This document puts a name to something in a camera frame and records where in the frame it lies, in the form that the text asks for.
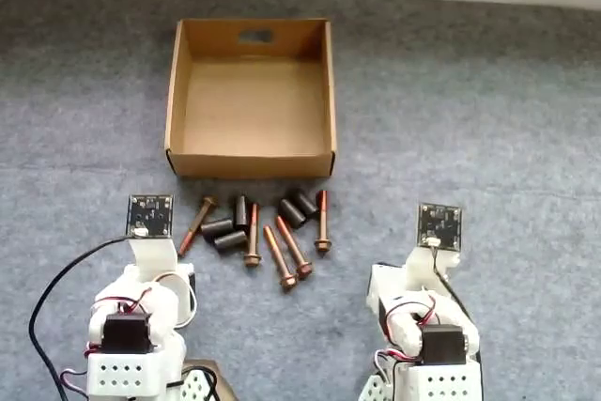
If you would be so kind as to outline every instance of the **screw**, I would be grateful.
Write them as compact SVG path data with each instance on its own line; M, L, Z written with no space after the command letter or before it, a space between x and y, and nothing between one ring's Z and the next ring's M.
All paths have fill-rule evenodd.
M316 198L319 204L319 238L316 239L316 249L325 254L331 248L331 241L328 239L328 192L322 190Z
M273 262L275 263L275 266L282 277L280 280L280 285L284 290L289 290L297 284L297 277L288 269L288 265L285 263L284 256L282 255L280 246L278 246L278 242L275 240L275 236L273 235L271 227L268 225L263 227L263 233L265 234L265 239L270 246Z
M251 208L251 226L249 229L249 240L248 240L248 249L246 254L244 255L244 265L247 267L256 267L261 261L261 255L256 249L256 244L258 243L258 205L253 204Z
M192 244L192 242L194 240L194 235L196 235L196 231L198 230L198 227L200 227L200 224L203 223L205 218L207 218L208 213L215 206L217 206L217 201L215 200L215 198L210 197L210 196L205 196L203 198L203 205L200 208L200 210L198 211L196 218L194 218L194 221L192 221L191 226L188 228L188 233L186 234L184 239L181 241L181 244L179 245L179 252L177 253L177 255L179 255L180 257L183 257L188 252L188 249L190 248L190 245Z
M313 272L313 265L302 254L299 245L294 240L294 237L292 237L290 229L284 223L281 216L276 217L275 223L278 226L280 234L284 237L285 243L288 245L288 251L292 255L294 263L297 264L297 274L299 275L299 279L306 279L306 277Z

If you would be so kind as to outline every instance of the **black cylinder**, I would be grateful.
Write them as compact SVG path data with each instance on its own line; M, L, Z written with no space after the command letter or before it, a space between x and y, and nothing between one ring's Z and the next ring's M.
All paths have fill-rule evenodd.
M246 246L248 239L243 230L237 230L231 234L223 235L213 241L213 246L217 251L222 252L237 246Z
M286 198L280 201L278 213L293 229L298 229L307 222L307 217Z
M311 198L309 198L302 190L290 192L288 198L307 218L319 218L319 208L317 208L315 202L313 202L313 200L311 200Z
M236 198L234 206L234 228L248 232L251 226L250 203L248 198L242 194Z
M234 232L234 222L231 218L223 218L222 220L200 224L200 235L208 242L212 242L215 238L232 232Z

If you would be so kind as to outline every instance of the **box handle hole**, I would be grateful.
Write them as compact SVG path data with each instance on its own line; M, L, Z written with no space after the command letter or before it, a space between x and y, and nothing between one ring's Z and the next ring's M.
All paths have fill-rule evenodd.
M271 44L273 42L273 32L267 28L242 30L238 34L238 42L241 44Z

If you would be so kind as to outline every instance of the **open cardboard box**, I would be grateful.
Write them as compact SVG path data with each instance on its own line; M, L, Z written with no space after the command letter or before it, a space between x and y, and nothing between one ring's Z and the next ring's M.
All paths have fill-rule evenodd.
M185 177L328 177L336 152L330 23L180 21L165 152Z

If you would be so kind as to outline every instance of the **black circuit board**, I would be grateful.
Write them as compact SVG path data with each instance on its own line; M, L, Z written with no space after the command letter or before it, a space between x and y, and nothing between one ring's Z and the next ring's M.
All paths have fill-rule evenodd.
M461 208L420 204L417 245L427 246L427 239L440 240L439 249L461 251Z
M128 207L126 235L136 228L148 229L147 237L170 238L173 221L173 196L171 194L133 194Z

